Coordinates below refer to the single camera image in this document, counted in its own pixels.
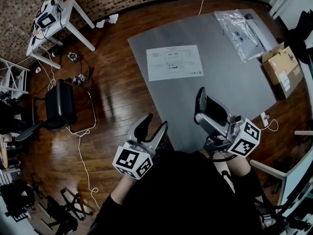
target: box flap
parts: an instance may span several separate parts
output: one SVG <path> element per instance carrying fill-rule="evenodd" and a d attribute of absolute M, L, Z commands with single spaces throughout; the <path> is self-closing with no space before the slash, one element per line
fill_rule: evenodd
<path fill-rule="evenodd" d="M 277 55 L 279 53 L 280 50 L 283 50 L 285 48 L 285 43 L 282 42 L 279 46 L 277 46 L 276 48 L 268 51 L 268 52 L 264 52 L 262 54 L 262 64 L 265 63 L 266 61 L 268 61 L 270 58 L 272 58 L 273 56 Z"/>

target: wooden floor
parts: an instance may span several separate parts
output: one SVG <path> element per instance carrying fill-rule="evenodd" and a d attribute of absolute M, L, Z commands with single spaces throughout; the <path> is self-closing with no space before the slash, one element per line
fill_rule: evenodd
<path fill-rule="evenodd" d="M 112 160 L 118 145 L 122 145 L 129 127 L 146 113 L 154 113 L 155 117 L 149 133 L 153 133 L 161 120 L 157 114 L 149 91 L 142 78 L 137 63 L 133 57 L 127 39 L 145 30 L 173 22 L 175 20 L 197 15 L 201 0 L 179 0 L 136 9 L 120 15 L 117 24 L 105 24 L 102 29 L 82 32 L 96 46 L 96 51 L 90 52 L 79 40 L 68 37 L 65 41 L 67 52 L 75 52 L 73 45 L 79 48 L 83 57 L 94 68 L 93 80 L 86 82 L 91 88 L 96 109 L 98 124 L 90 134 L 81 138 L 82 157 L 86 162 L 90 175 L 90 188 L 98 187 L 99 193 L 94 197 L 101 205 L 118 183 L 121 174 L 112 166 Z M 202 13 L 215 10 L 252 8 L 269 27 L 273 35 L 284 39 L 282 27 L 268 15 L 268 8 L 246 1 L 237 0 L 204 0 Z M 60 70 L 53 69 L 55 79 L 66 79 L 80 74 L 80 63 L 71 62 L 66 55 L 53 58 L 60 62 Z M 83 73 L 87 74 L 88 65 L 83 61 Z M 45 65 L 52 77 L 51 68 Z M 31 71 L 29 90 L 30 97 L 36 96 L 41 88 L 49 82 L 44 71 L 39 74 Z M 44 97 L 47 88 L 40 93 Z M 78 126 L 92 126 L 90 103 L 86 102 L 85 94 L 75 91 L 75 101 L 78 105 Z M 274 160 L 282 160 L 291 153 L 297 155 L 298 143 L 293 136 L 295 129 L 306 129 L 305 120 L 311 117 L 308 92 L 304 81 L 292 93 L 288 100 L 280 101 L 268 112 L 271 118 L 279 122 L 279 131 L 262 132 L 261 145 L 253 152 L 252 158 L 273 165 Z M 45 117 L 45 107 L 38 104 L 40 119 Z M 254 122 L 261 127 L 257 118 Z M 44 182 L 45 194 L 51 195 L 60 203 L 64 203 L 60 190 L 67 188 L 72 193 L 81 193 L 82 198 L 95 214 L 98 212 L 88 190 L 87 175 L 78 151 L 79 138 L 68 130 L 58 132 L 40 131 L 40 141 L 32 141 L 29 154 L 23 156 L 24 175 L 29 178 L 30 172 L 35 172 L 35 178 Z M 34 218 L 47 218 L 35 211 Z M 79 221 L 75 234 L 86 234 L 94 217 Z"/>

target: black sleeve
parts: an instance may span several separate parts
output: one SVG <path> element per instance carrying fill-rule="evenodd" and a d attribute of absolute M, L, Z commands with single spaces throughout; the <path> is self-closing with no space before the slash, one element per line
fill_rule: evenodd
<path fill-rule="evenodd" d="M 92 224 L 88 235 L 102 234 L 104 232 L 103 221 L 105 220 L 106 228 L 112 224 L 118 215 L 124 210 L 122 205 L 117 204 L 111 198 L 111 195 L 107 197 L 106 201 L 102 204 L 99 214 L 97 215 L 94 223 Z"/>
<path fill-rule="evenodd" d="M 244 197 L 258 197 L 263 193 L 261 183 L 253 168 L 246 176 L 231 176 L 231 181 L 234 184 L 235 192 Z"/>

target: chair armrest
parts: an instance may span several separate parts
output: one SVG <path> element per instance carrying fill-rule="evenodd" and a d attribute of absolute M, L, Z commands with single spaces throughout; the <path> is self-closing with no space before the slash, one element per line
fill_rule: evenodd
<path fill-rule="evenodd" d="M 15 142 L 22 142 L 31 137 L 36 131 L 38 131 L 40 128 L 42 128 L 44 125 L 43 121 L 40 121 L 31 127 L 29 127 L 27 130 L 20 133 L 16 138 Z"/>

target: black clothing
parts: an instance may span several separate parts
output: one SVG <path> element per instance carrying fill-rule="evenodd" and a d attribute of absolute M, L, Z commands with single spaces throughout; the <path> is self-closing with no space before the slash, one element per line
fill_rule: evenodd
<path fill-rule="evenodd" d="M 262 193 L 258 177 L 251 170 L 244 177 L 232 176 L 232 182 L 236 193 L 200 152 L 169 152 L 134 185 L 123 206 L 111 196 L 106 199 L 88 234 L 260 233 L 253 200 Z"/>

